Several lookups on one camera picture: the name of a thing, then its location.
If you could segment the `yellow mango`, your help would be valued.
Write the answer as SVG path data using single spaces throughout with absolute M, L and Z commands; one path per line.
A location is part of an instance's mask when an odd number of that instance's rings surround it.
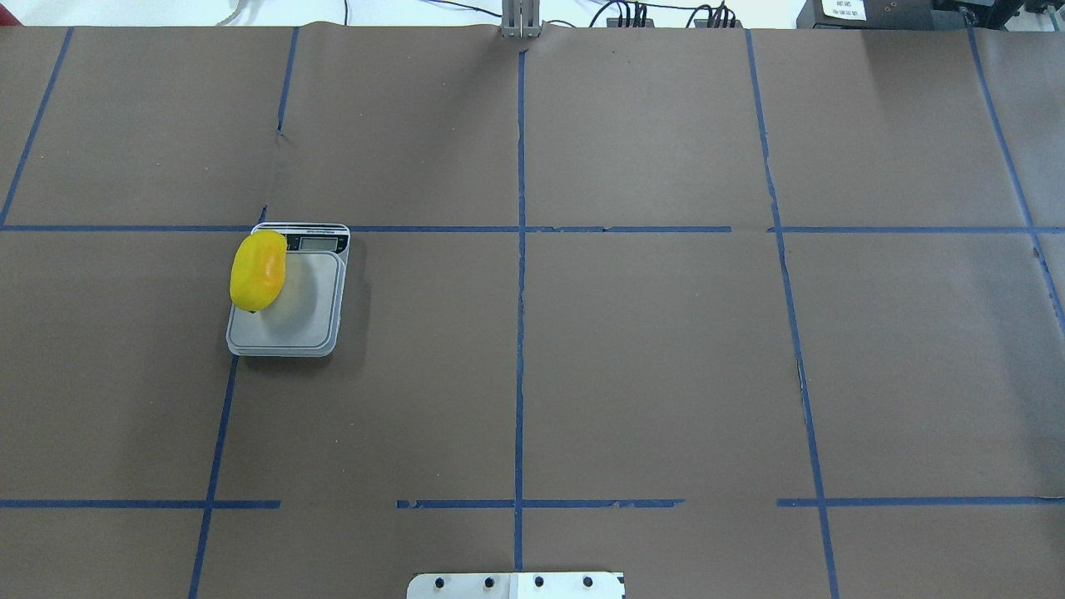
M 286 277 L 288 240 L 271 229 L 246 236 L 230 270 L 230 300 L 240 310 L 265 309 L 280 295 Z

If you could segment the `silver digital kitchen scale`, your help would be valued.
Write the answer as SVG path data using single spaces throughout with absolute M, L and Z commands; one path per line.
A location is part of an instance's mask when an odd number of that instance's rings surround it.
M 288 240 L 285 284 L 269 307 L 240 310 L 230 300 L 225 344 L 245 357 L 322 358 L 335 349 L 349 258 L 349 227 L 340 223 L 261 221 Z

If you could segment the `black electronics box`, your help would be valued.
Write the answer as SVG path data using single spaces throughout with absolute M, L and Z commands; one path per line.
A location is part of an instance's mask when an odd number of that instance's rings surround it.
M 931 1 L 805 1 L 796 29 L 932 31 Z

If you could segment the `aluminium frame post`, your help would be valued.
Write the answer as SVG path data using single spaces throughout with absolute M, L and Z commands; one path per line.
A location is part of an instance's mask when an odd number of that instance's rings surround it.
M 501 34 L 506 38 L 537 38 L 542 34 L 539 0 L 503 0 Z

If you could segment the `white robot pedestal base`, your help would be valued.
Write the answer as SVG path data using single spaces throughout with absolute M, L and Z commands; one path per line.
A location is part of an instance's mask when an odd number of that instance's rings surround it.
M 625 598 L 622 573 L 453 572 L 412 577 L 407 598 Z

